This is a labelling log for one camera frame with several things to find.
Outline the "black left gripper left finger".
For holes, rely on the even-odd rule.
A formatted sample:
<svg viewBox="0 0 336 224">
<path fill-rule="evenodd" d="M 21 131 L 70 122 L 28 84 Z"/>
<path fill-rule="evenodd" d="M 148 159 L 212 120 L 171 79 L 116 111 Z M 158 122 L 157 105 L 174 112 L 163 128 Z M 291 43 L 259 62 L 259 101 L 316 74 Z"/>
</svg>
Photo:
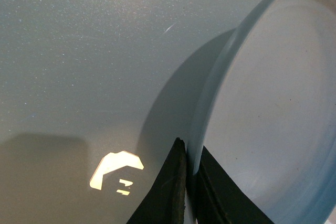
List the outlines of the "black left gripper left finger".
<svg viewBox="0 0 336 224">
<path fill-rule="evenodd" d="M 186 170 L 185 143 L 176 138 L 151 189 L 128 223 L 183 223 Z"/>
</svg>

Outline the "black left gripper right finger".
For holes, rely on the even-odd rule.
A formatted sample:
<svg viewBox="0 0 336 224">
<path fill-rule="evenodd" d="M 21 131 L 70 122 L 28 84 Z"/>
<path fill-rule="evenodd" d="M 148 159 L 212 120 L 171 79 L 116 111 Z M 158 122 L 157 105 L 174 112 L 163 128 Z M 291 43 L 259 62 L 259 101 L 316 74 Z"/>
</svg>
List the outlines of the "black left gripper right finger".
<svg viewBox="0 0 336 224">
<path fill-rule="evenodd" d="M 196 182 L 198 223 L 273 223 L 203 148 Z"/>
</svg>

